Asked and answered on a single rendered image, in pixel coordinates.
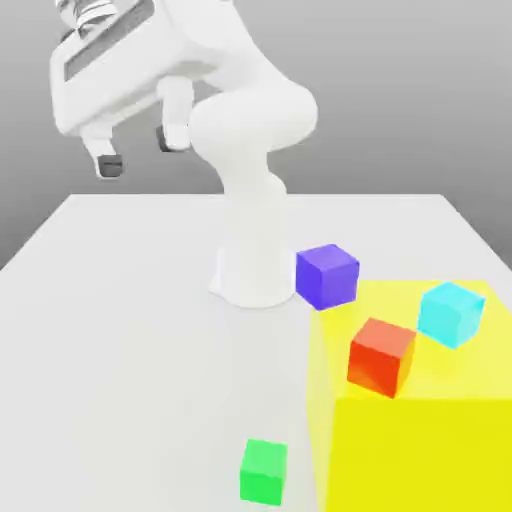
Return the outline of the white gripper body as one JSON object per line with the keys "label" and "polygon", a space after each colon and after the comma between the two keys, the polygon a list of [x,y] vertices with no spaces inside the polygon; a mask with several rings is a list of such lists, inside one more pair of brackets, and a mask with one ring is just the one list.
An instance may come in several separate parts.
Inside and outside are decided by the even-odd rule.
{"label": "white gripper body", "polygon": [[187,35],[171,7],[170,0],[137,0],[87,37],[73,33],[55,48],[50,86],[61,134],[115,126],[155,102],[163,78],[215,70],[218,51]]}

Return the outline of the small purple cube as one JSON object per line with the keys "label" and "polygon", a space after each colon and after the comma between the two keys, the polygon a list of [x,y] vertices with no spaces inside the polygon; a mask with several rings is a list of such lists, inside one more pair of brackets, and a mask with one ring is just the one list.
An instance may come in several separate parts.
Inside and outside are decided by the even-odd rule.
{"label": "small purple cube", "polygon": [[336,244],[296,253],[296,292],[316,310],[353,302],[360,262]]}

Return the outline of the small red cube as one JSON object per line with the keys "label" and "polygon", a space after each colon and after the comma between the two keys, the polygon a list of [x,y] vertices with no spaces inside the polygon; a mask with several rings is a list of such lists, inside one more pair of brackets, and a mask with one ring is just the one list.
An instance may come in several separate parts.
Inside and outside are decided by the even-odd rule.
{"label": "small red cube", "polygon": [[417,333],[376,318],[368,318],[350,344],[347,380],[394,398],[412,364]]}

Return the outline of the small cyan cube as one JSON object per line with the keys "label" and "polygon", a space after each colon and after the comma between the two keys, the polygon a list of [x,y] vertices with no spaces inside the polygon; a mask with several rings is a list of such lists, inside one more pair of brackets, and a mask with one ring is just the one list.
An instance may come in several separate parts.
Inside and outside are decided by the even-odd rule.
{"label": "small cyan cube", "polygon": [[454,282],[444,282],[421,298],[417,330],[456,349],[479,331],[486,298]]}

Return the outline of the small green cube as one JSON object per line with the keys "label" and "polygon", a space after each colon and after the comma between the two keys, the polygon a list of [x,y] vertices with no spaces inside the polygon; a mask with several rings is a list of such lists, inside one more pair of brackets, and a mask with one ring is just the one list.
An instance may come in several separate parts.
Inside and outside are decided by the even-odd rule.
{"label": "small green cube", "polygon": [[239,471],[241,500],[280,506],[287,478],[288,445],[248,439]]}

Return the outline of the large yellow box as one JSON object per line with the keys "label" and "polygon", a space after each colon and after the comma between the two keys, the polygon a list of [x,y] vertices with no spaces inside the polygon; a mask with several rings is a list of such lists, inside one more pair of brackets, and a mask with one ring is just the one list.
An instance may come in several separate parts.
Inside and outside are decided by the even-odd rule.
{"label": "large yellow box", "polygon": [[310,316],[306,410],[319,512],[512,512],[512,312],[483,281],[475,337],[415,339],[389,398],[350,383],[369,318],[414,329],[429,281],[364,280],[353,303]]}

